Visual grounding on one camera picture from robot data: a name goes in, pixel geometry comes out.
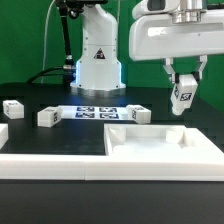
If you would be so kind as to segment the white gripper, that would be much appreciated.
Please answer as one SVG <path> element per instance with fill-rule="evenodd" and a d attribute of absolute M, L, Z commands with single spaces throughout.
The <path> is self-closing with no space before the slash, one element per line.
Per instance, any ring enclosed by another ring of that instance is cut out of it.
<path fill-rule="evenodd" d="M 173 59 L 199 56 L 192 72 L 199 82 L 208 58 L 224 53 L 224 13 L 205 13 L 200 22 L 174 24 L 169 14 L 143 16 L 129 33 L 129 55 L 134 61 L 164 59 L 163 68 L 172 84 L 179 83 Z"/>

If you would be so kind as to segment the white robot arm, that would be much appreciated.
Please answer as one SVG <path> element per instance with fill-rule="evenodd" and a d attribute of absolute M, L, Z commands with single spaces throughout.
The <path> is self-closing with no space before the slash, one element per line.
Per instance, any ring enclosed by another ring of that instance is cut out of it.
<path fill-rule="evenodd" d="M 129 56 L 134 61 L 162 59 L 170 80 L 180 76 L 172 68 L 175 58 L 197 56 L 195 78 L 202 78 L 207 57 L 224 53 L 224 3 L 206 0 L 141 0 L 132 11 Z M 121 94 L 121 63 L 117 59 L 118 22 L 100 4 L 86 3 L 82 56 L 76 62 L 71 87 L 85 95 Z"/>

